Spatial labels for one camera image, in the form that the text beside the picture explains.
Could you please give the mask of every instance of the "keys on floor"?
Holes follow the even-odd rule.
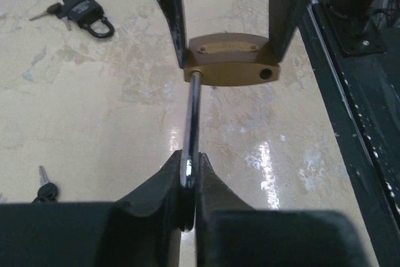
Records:
[[[39,166],[39,174],[41,187],[33,203],[56,203],[59,194],[57,186],[49,181],[43,166]]]
[[[36,19],[42,18],[47,15],[56,15],[58,19],[60,19],[68,31],[71,31],[71,24],[69,23],[69,18],[63,12],[63,5],[61,3],[55,3],[49,6],[43,13],[40,13],[36,16],[29,18],[29,21],[34,21]]]
[[[49,6],[47,10],[45,10],[43,13],[29,18],[29,21],[34,21],[47,15],[55,15],[57,13],[60,13],[61,9],[63,8],[62,6],[63,5],[61,3],[54,3],[52,6]]]

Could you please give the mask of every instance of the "black metal frame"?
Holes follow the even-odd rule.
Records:
[[[380,266],[400,260],[400,29],[387,52],[347,57],[318,0],[299,28]]]

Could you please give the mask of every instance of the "gold lock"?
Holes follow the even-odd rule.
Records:
[[[281,69],[269,39],[253,34],[219,33],[191,39],[185,81],[201,73],[206,86],[248,86],[276,81]]]

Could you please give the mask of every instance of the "marble floor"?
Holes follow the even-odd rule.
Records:
[[[44,165],[60,201],[114,201],[182,146],[188,84],[155,0],[97,0],[108,41],[54,16],[60,0],[0,0],[0,193],[30,202]],[[268,36],[268,0],[184,0],[187,33]],[[202,89],[200,150],[256,208],[336,209],[377,266],[304,44],[296,33],[278,82]],[[181,266],[194,266],[193,232]]]

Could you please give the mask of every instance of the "black padlock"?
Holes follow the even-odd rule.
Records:
[[[104,16],[103,8],[95,0],[62,1],[64,1],[62,13],[70,20],[75,21],[80,28],[87,30],[92,36],[102,39],[111,37],[114,34],[114,26],[108,21],[107,17]],[[97,33],[94,31],[91,24],[97,20],[105,24],[109,31],[106,33]]]

